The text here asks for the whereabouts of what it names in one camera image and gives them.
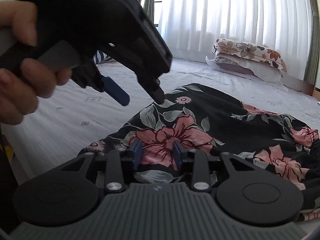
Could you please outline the person left hand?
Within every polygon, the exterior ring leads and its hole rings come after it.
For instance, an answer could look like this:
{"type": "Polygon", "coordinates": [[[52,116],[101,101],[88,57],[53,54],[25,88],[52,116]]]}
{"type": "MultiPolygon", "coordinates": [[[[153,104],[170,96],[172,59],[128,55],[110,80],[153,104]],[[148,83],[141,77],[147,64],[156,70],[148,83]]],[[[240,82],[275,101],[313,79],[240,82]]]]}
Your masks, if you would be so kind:
{"type": "MultiPolygon", "coordinates": [[[[37,46],[36,20],[35,4],[1,2],[1,27],[10,27],[19,41],[33,47],[37,46]]],[[[26,115],[37,110],[39,97],[51,97],[55,87],[65,85],[72,75],[71,69],[54,73],[33,59],[25,59],[21,71],[26,82],[1,69],[1,123],[20,124],[26,115]]]]}

